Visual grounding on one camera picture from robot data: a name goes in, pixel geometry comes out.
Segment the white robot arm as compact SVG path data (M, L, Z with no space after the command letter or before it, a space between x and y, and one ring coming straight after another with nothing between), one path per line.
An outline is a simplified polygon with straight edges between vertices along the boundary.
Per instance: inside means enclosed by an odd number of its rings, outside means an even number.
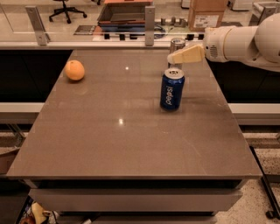
M203 42L170 53L170 64L237 61L250 67L280 72L280 13L256 26L206 28Z

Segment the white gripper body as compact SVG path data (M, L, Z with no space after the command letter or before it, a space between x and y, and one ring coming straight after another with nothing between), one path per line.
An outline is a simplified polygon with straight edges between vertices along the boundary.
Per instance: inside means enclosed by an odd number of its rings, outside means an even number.
M228 35L233 29L233 26L207 27L205 29L203 47L208 60L213 62L228 62L231 60L231 57L226 52L226 43Z

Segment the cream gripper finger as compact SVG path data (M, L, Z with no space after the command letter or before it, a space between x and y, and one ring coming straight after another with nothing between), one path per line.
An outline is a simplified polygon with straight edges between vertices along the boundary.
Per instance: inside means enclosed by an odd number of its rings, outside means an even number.
M167 61L170 64L194 63L202 61L204 57L204 48L201 45L194 45L170 53Z

